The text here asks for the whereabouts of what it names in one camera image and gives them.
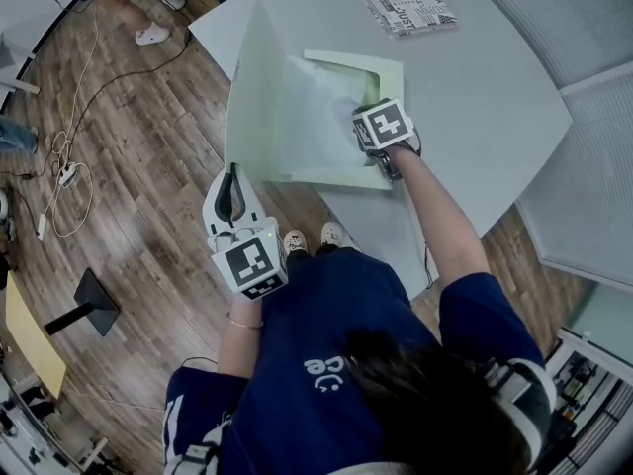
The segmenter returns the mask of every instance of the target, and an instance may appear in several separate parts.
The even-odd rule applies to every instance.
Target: yellow table
[[[18,290],[13,271],[7,281],[6,322],[9,333],[42,383],[55,398],[59,398],[66,364],[31,315]]]

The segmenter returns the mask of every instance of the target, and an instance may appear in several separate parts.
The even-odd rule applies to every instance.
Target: forearm
[[[490,272],[473,225],[426,164],[401,147],[388,149],[403,175],[442,287],[468,274]]]
[[[261,329],[261,301],[249,301],[241,294],[237,295],[230,308],[225,333],[220,344],[218,373],[250,378],[259,355],[259,337]]]

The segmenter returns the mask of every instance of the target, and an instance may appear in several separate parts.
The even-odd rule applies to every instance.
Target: woman's left arm
[[[250,301],[237,294],[220,344],[218,373],[250,378],[259,355],[260,332],[261,300]]]

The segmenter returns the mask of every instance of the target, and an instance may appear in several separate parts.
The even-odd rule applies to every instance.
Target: black and white marker cube
[[[265,227],[229,249],[213,255],[213,260],[233,292],[259,299],[288,283],[277,226]]]
[[[383,149],[415,135],[413,121],[400,100],[389,100],[353,117],[354,130],[364,150]]]

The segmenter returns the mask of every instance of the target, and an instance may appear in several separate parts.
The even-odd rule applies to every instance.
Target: shirt sleeve
[[[475,362],[527,359],[545,367],[534,338],[488,273],[460,278],[446,287],[439,303],[443,346]]]
[[[248,380],[231,375],[181,367],[167,386],[162,439],[165,464],[234,412]]]

